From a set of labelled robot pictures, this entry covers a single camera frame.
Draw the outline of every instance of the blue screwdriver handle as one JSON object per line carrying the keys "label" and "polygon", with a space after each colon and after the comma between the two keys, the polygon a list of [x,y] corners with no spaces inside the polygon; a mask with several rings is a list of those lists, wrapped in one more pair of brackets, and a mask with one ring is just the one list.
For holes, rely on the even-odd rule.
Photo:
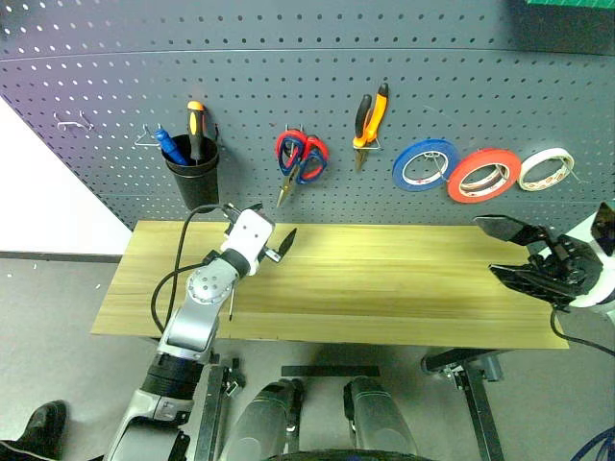
{"label": "blue screwdriver handle", "polygon": [[182,156],[175,141],[164,128],[158,129],[154,136],[159,141],[162,151],[178,165],[187,166],[188,161]]}

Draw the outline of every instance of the black cup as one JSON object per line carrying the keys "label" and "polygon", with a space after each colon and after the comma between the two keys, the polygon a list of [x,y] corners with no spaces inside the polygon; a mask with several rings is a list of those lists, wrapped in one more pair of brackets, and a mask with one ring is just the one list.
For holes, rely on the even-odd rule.
{"label": "black cup", "polygon": [[166,166],[175,177],[180,193],[188,209],[200,205],[218,203],[218,148],[208,137],[202,144],[205,160],[198,165],[190,158],[190,139],[187,134],[173,137],[180,153],[189,162],[188,166],[178,165],[165,153]]}

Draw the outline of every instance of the green object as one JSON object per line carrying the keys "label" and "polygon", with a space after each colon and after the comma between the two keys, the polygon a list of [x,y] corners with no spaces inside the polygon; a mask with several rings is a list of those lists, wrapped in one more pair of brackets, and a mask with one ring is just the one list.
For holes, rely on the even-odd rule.
{"label": "green object", "polygon": [[615,0],[528,0],[530,5],[615,9]]}

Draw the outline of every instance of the person's foot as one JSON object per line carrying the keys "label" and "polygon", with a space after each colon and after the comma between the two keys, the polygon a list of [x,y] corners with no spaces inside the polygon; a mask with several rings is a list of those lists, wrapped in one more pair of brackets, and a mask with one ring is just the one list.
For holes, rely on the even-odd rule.
{"label": "person's foot", "polygon": [[59,459],[65,422],[66,404],[63,401],[45,403],[32,414],[23,435],[9,442],[9,445],[46,458]]}

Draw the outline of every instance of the wooden tabletop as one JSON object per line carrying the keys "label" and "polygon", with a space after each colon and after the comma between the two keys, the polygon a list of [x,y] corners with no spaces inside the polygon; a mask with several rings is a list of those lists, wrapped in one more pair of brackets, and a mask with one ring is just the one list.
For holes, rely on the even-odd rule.
{"label": "wooden tabletop", "polygon": [[[139,221],[93,333],[160,336],[150,317],[159,280],[173,269],[181,222]],[[192,223],[182,265],[223,241],[226,223]],[[564,349],[550,306],[505,288],[487,266],[527,262],[527,251],[470,226],[278,224],[281,264],[265,259],[220,314],[218,337],[497,349]],[[185,296],[180,276],[175,306]],[[171,283],[160,292],[159,314]]]}

